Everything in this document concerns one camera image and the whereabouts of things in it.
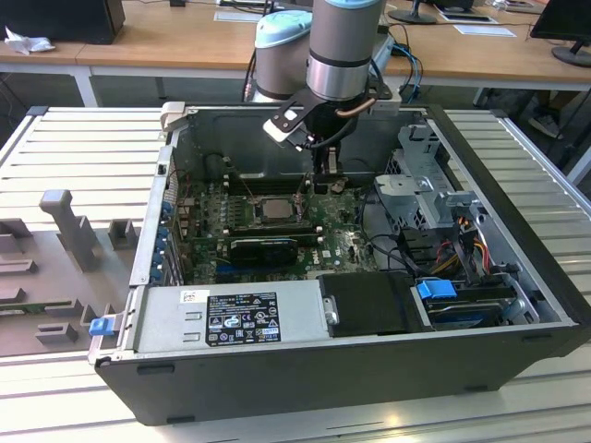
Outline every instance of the black computer case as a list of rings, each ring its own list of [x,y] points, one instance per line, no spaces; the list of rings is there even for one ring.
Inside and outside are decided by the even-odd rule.
[[[123,27],[121,0],[2,0],[1,32],[5,27],[27,37],[55,41],[111,44]]]

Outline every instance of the open computer chassis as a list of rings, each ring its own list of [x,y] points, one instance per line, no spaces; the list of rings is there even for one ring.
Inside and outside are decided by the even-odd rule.
[[[494,390],[591,336],[462,113],[364,117],[317,180],[271,109],[188,107],[161,150],[117,345],[90,350],[143,424]]]

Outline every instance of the warning label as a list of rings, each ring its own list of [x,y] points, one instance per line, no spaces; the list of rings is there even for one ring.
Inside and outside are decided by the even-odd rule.
[[[208,297],[205,337],[210,346],[281,341],[277,293]]]

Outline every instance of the green circuit board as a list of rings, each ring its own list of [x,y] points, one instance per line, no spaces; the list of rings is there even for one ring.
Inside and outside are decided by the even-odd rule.
[[[223,184],[195,184],[181,202],[180,238],[186,281],[193,284],[315,279],[327,272],[377,270],[359,232],[360,193],[231,195]],[[232,242],[297,241],[293,265],[233,266]]]

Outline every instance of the wooden desk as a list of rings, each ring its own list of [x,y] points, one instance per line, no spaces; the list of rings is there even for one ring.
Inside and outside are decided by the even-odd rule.
[[[396,0],[390,2],[400,8],[410,7],[409,2]],[[491,87],[518,88],[532,83],[561,83],[549,89],[569,89],[567,84],[576,85],[581,90],[591,85],[591,69],[567,65],[552,56],[551,43],[528,38],[531,27],[538,16],[531,14],[508,14],[492,7],[478,8],[483,15],[495,18],[517,37],[489,37],[463,35],[453,25],[448,24],[432,6],[421,5],[421,11],[438,17],[445,25],[406,25],[413,54],[422,62],[425,81],[428,84],[454,84],[456,86],[482,86],[482,80]],[[392,33],[399,42],[404,42],[404,33],[400,27],[392,28]],[[393,58],[386,69],[387,75],[408,73],[408,63],[403,59]]]
[[[46,53],[25,55],[16,53],[3,42],[0,43],[0,63],[31,63],[47,65],[75,65],[76,56],[84,47],[84,43],[58,42],[55,49]]]
[[[124,5],[126,24],[115,43],[86,45],[77,56],[80,65],[247,69],[255,23],[214,21],[214,5]]]
[[[391,5],[409,8],[405,0]],[[254,23],[214,21],[214,5],[187,4],[171,8],[167,2],[142,4],[124,1],[126,24],[115,43],[107,46],[58,43],[58,50],[24,56],[0,46],[0,70],[69,74],[87,106],[99,103],[92,76],[179,78],[243,78],[252,54]],[[437,16],[432,6],[422,11]],[[423,62],[424,85],[531,90],[587,90],[591,69],[555,59],[552,45],[527,39],[527,23],[537,16],[507,14],[484,7],[481,12],[507,26],[516,38],[462,35],[453,25],[406,25],[413,53]],[[400,41],[399,27],[392,33]],[[393,84],[409,73],[408,62],[393,57],[385,75]]]

